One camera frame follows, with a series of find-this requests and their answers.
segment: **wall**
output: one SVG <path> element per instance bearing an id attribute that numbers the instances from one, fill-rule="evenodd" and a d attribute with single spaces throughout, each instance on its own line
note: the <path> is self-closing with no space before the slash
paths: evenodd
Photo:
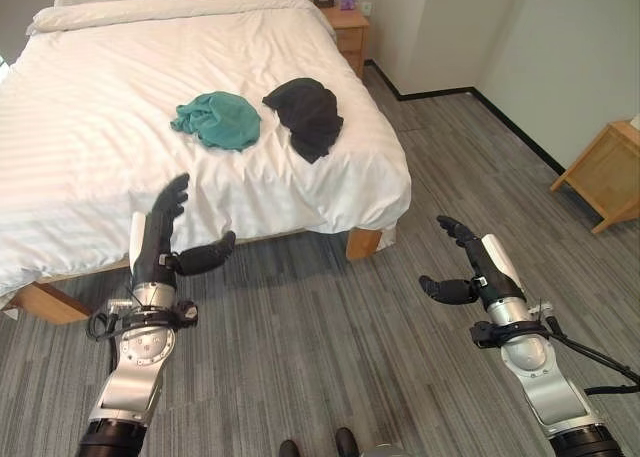
<path id="1" fill-rule="evenodd" d="M 475 86 L 514 0 L 427 0 L 401 93 Z"/>
<path id="2" fill-rule="evenodd" d="M 380 0 L 373 58 L 400 91 L 406 93 L 413 76 L 408 71 L 418 40 L 427 0 Z"/>
<path id="3" fill-rule="evenodd" d="M 639 0 L 520 0 L 478 88 L 567 167 L 640 111 Z"/>
<path id="4" fill-rule="evenodd" d="M 0 55 L 8 63 L 15 62 L 27 43 L 25 30 L 32 17 L 51 5 L 53 0 L 0 0 Z"/>

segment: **robotic arm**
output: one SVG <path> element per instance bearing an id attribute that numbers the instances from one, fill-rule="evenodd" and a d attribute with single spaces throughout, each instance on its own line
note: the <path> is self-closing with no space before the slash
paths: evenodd
<path id="1" fill-rule="evenodd" d="M 501 349 L 505 365 L 522 384 L 527 402 L 558 457 L 622 456 L 620 447 L 590 407 L 584 392 L 558 368 L 549 338 L 568 339 L 553 317 L 551 305 L 527 308 L 520 279 L 494 235 L 479 239 L 450 217 L 440 216 L 438 221 L 465 249 L 475 275 L 468 281 L 444 282 L 422 276 L 420 284 L 424 291 L 445 304 L 482 301 L 491 322 L 476 323 L 470 329 L 471 337 L 480 348 Z M 542 318 L 552 332 L 542 324 Z M 628 368 L 623 373 L 638 382 L 638 376 Z M 637 391 L 637 387 L 613 389 Z"/>
<path id="2" fill-rule="evenodd" d="M 188 174 L 160 193 L 151 212 L 132 219 L 129 257 L 131 299 L 109 302 L 105 332 L 96 340 L 117 339 L 118 360 L 89 417 L 76 457 L 136 457 L 162 391 L 162 369 L 173 351 L 176 332 L 195 326 L 198 308 L 177 301 L 176 274 L 189 276 L 222 265 L 233 251 L 235 234 L 181 254 L 171 252 L 173 221 L 184 212 Z"/>

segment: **white bedsheet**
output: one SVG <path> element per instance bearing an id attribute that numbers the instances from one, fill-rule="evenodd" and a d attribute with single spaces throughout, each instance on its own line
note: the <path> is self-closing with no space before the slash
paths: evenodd
<path id="1" fill-rule="evenodd" d="M 409 206 L 404 152 L 307 0 L 83 4 L 41 11 L 31 31 L 0 85 L 0 296 L 122 259 L 132 213 L 185 171 L 177 251 L 227 229 L 239 238 L 381 229 Z M 296 77 L 333 91 L 344 117 L 313 165 L 261 103 Z M 206 149 L 171 130 L 176 105 L 215 90 L 256 108 L 256 145 Z"/>

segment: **black shoe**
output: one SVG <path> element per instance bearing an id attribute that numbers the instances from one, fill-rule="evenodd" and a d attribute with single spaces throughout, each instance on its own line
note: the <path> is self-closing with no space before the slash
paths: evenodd
<path id="1" fill-rule="evenodd" d="M 278 457 L 300 457 L 298 446 L 293 442 L 293 440 L 285 440 L 280 444 Z"/>
<path id="2" fill-rule="evenodd" d="M 340 457 L 360 457 L 356 438 L 346 427 L 336 431 L 336 447 Z"/>

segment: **wall outlet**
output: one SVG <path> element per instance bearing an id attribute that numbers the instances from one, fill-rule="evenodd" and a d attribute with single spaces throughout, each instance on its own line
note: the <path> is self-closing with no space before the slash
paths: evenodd
<path id="1" fill-rule="evenodd" d="M 371 2 L 360 2 L 360 12 L 362 15 L 369 17 L 373 10 L 373 4 Z"/>

